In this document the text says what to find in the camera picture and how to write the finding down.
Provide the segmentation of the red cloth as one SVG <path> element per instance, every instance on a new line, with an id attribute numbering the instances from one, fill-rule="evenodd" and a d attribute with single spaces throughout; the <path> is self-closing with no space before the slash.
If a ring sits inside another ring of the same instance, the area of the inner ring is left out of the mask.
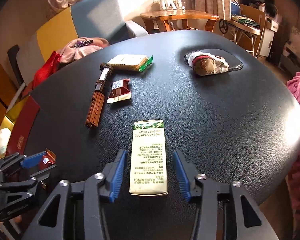
<path id="1" fill-rule="evenodd" d="M 23 90 L 21 98 L 26 98 L 31 91 L 33 91 L 38 85 L 44 82 L 48 77 L 57 72 L 61 62 L 61 55 L 56 51 L 50 55 L 49 59 L 44 65 L 35 73 L 33 80 Z"/>

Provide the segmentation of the green white small carton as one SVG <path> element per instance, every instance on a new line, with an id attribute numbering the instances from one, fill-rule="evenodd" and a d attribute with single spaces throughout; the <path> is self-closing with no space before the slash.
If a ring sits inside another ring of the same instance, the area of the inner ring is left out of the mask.
<path id="1" fill-rule="evenodd" d="M 136 196 L 168 194 L 163 120 L 137 121 L 133 125 L 129 192 Z"/>

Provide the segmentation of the red small snack packet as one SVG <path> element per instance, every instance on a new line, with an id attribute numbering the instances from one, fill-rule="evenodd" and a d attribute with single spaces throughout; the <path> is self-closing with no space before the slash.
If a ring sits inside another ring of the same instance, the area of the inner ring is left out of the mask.
<path id="1" fill-rule="evenodd" d="M 44 170 L 56 163 L 56 155 L 49 149 L 45 149 L 45 153 L 43 154 L 38 167 L 40 170 Z"/>

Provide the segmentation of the pink brown cloth pile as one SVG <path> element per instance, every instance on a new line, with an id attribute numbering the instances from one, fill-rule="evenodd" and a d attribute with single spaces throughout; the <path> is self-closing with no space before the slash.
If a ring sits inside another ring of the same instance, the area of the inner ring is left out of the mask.
<path id="1" fill-rule="evenodd" d="M 72 63 L 98 50 L 110 46 L 110 43 L 100 37 L 80 37 L 70 41 L 57 51 L 60 63 Z"/>

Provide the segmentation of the wooden side table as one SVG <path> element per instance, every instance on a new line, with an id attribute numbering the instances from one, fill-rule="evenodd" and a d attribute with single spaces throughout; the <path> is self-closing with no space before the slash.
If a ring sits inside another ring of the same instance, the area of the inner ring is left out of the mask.
<path id="1" fill-rule="evenodd" d="M 213 15 L 197 10 L 159 10 L 152 12 L 144 12 L 140 14 L 146 30 L 151 32 L 154 30 L 156 23 L 160 32 L 171 31 L 170 21 L 181 20 L 182 28 L 188 29 L 188 20 L 207 20 L 205 31 L 213 32 L 215 23 L 219 20 L 217 15 Z"/>

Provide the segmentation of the white small cabinet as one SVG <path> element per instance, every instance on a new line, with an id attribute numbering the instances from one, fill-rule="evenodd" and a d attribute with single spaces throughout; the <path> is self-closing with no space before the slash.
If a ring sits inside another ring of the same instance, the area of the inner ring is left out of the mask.
<path id="1" fill-rule="evenodd" d="M 275 33 L 279 30 L 279 23 L 270 18 L 266 19 L 265 29 L 263 32 L 262 42 L 260 44 L 259 55 L 268 57 L 270 54 L 271 46 Z"/>

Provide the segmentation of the clear glass tray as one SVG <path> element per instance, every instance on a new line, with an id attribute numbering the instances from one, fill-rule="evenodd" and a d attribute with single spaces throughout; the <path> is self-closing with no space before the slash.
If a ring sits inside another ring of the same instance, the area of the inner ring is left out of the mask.
<path id="1" fill-rule="evenodd" d="M 160 10 L 185 10 L 186 2 L 183 0 L 159 0 Z"/>

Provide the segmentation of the wooden chair with clothes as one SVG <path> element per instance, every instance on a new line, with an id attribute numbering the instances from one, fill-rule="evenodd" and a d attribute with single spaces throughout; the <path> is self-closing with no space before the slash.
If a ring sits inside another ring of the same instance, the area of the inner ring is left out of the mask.
<path id="1" fill-rule="evenodd" d="M 264 29 L 266 27 L 266 13 L 254 7 L 231 2 L 230 20 L 220 20 L 218 27 L 222 35 L 230 33 L 232 41 L 236 44 L 243 45 L 240 42 L 242 38 L 249 40 L 243 48 L 254 57 L 260 55 L 261 42 L 263 40 Z"/>

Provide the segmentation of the gold red tin box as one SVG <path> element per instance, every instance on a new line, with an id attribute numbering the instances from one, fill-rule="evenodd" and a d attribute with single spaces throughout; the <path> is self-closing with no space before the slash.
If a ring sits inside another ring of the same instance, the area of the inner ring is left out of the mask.
<path id="1" fill-rule="evenodd" d="M 4 116 L 0 129 L 8 128 L 11 131 L 5 157 L 14 153 L 24 153 L 27 139 L 39 110 L 40 106 L 33 97 L 27 96 Z"/>

